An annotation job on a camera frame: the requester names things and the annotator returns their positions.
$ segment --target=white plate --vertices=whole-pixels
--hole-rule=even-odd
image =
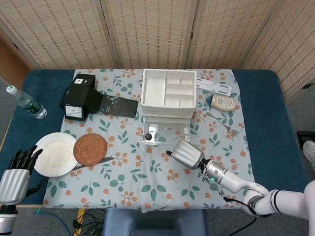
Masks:
[[[43,149],[35,164],[35,170],[43,176],[58,177],[70,172],[78,162],[73,156],[76,139],[65,133],[52,133],[37,142],[37,149]]]

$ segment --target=round rattan mat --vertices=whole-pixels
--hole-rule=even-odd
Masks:
[[[76,141],[73,147],[74,158],[85,166],[99,163],[106,152],[107,142],[99,134],[85,134]]]

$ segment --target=bottle cap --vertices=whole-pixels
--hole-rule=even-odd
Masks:
[[[6,88],[6,91],[7,91],[8,93],[10,93],[10,94],[16,94],[18,90],[17,90],[17,88],[14,87],[13,85],[10,85],[10,86],[8,86],[8,87]]]
[[[207,105],[211,105],[211,103],[212,103],[212,98],[213,98],[212,95],[211,95],[210,97],[207,97],[207,99],[206,99],[206,104],[207,104]]]

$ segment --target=woven room divider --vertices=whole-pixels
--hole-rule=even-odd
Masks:
[[[315,1],[285,0],[262,31],[242,69],[276,72],[284,97],[315,77]]]
[[[287,96],[313,75],[310,0],[0,2],[37,68],[271,69]]]

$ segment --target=blue cable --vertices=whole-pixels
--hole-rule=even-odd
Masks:
[[[34,214],[34,215],[52,215],[52,216],[56,217],[56,218],[59,219],[60,222],[63,224],[63,226],[64,226],[65,229],[67,230],[69,236],[71,236],[71,233],[70,233],[70,231],[69,231],[67,225],[65,225],[65,223],[63,222],[63,220],[61,220],[61,219],[59,218],[59,216],[57,216],[57,215],[55,215],[55,214],[53,214],[53,213],[44,213],[44,212],[33,212],[33,214]]]

